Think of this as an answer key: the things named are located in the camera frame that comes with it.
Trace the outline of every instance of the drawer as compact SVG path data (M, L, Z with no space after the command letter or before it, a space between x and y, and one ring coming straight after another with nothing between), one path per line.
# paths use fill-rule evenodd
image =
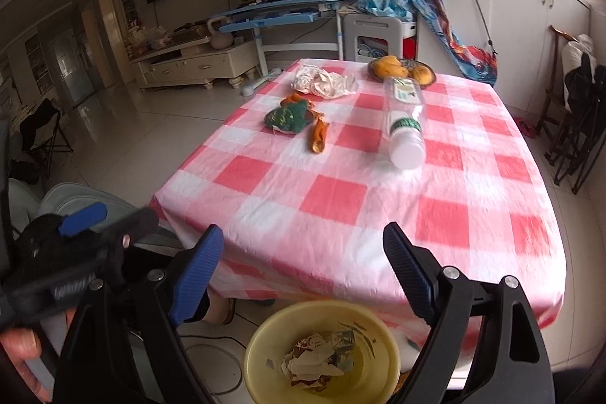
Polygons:
M201 80L235 77L229 54L205 55L183 60L185 79Z
M149 82L179 81L185 79L183 62L178 60L175 62L154 64L151 67L151 71L145 75L145 79Z

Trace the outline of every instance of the tv stand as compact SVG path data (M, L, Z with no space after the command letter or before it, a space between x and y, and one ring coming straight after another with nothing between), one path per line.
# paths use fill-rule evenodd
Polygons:
M214 50L210 37L171 45L130 61L139 87L203 84L210 89L215 79L229 79L234 88L242 75L255 77L259 58L254 42Z

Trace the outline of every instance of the screw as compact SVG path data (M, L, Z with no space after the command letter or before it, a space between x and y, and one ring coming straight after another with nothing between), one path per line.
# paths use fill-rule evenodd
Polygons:
M505 276L505 284L511 289L516 289L520 285L520 282L517 280L516 277Z
M161 281L164 278L164 271L162 269L152 269L147 273L147 279L150 281Z
M444 276L446 276L448 279L457 279L461 273L459 272L459 270L456 267L452 267L452 266L446 266L442 272L444 273Z
M101 279L93 279L89 284L89 288L92 291L99 291L99 289L101 289L102 286L103 286L103 282Z

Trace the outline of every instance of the hanging bag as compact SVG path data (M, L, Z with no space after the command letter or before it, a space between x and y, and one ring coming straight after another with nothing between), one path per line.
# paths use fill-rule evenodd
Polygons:
M459 70L468 79L495 85L497 76L496 51L490 38L489 27L484 19L484 14L480 8L480 3L476 1L484 29L488 36L488 44L492 53L484 49L463 45L457 35L453 32L444 3L442 0L411 0L414 6L419 10L419 14L429 25L440 42L444 45L448 54L452 58Z

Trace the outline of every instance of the human hand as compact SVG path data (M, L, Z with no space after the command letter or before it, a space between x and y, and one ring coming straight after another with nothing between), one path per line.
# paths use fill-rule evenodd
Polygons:
M68 310L66 312L67 326L72 323L74 317L74 310ZM49 402L50 395L48 391L42 386L37 380L34 374L31 372L27 364L27 360L33 360L40 358L42 354L42 345L40 339L31 329L9 329L6 332L0 334L0 343L4 347L8 358L13 363L21 378L42 402Z

